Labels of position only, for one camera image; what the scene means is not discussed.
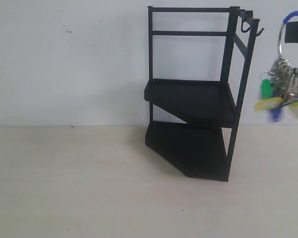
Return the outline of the bunch of colourful key tags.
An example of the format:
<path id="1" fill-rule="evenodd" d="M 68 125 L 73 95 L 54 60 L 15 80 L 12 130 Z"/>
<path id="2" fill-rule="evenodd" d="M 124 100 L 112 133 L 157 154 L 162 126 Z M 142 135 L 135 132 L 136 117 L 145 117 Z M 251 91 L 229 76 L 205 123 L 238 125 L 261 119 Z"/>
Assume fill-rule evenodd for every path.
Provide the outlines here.
<path id="1" fill-rule="evenodd" d="M 282 34 L 293 17 L 298 17 L 298 11 L 289 13 L 283 20 L 278 37 L 278 57 L 267 72 L 269 78 L 261 82 L 261 100 L 255 104 L 256 111 L 270 112 L 272 122 L 279 121 L 284 106 L 290 107 L 298 118 L 298 67 L 291 66 L 282 55 Z"/>

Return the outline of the black metal two-tier rack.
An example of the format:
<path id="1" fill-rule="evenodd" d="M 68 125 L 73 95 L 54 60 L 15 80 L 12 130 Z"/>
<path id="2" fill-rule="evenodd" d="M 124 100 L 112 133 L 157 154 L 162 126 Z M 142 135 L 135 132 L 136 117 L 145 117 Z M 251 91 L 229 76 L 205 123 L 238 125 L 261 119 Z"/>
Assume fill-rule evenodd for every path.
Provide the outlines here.
<path id="1" fill-rule="evenodd" d="M 153 15 L 227 13 L 225 31 L 156 31 Z M 148 7 L 149 79 L 144 99 L 180 119 L 149 119 L 145 144 L 190 178 L 228 181 L 260 20 L 250 10 L 230 7 Z M 154 36 L 224 37 L 218 81 L 153 76 Z"/>

